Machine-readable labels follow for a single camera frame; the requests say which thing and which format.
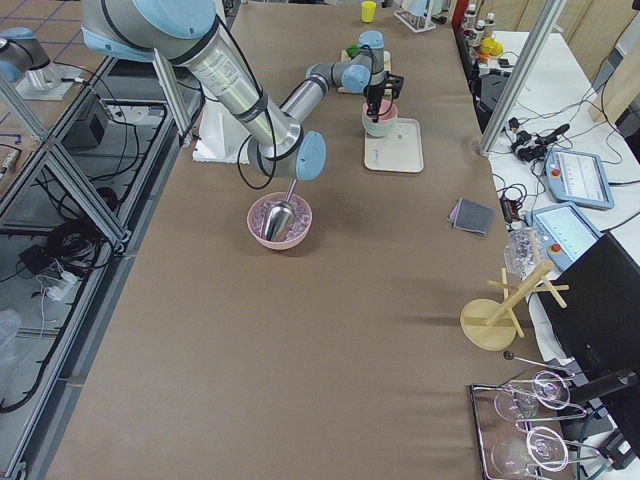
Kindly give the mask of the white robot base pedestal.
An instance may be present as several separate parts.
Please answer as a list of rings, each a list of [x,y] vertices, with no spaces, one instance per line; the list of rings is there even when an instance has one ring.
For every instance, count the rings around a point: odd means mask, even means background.
[[[200,124],[201,137],[197,155],[204,161],[234,162],[241,144],[250,137],[246,123],[238,116],[251,110],[261,99],[260,86],[255,84],[239,56],[230,44],[224,18],[216,13],[215,1],[194,1],[192,28],[199,35],[194,53],[185,64],[203,87],[206,96],[204,116]]]

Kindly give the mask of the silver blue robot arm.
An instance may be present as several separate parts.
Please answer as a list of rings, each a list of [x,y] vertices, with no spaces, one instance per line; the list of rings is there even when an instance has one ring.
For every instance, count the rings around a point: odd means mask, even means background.
[[[151,62],[156,53],[188,69],[249,132],[250,165],[269,179],[313,180],[323,171],[323,136],[302,126],[332,87],[361,93],[366,114],[379,121],[383,96],[399,97],[404,79],[384,67],[384,37],[369,30],[348,61],[311,66],[283,105],[259,84],[211,1],[84,1],[86,46],[118,59]]]

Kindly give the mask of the second grey robot arm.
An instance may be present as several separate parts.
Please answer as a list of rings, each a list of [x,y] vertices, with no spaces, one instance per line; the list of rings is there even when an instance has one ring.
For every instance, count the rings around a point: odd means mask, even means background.
[[[63,81],[63,69],[26,27],[1,32],[1,74],[25,100],[62,101],[70,89]]]

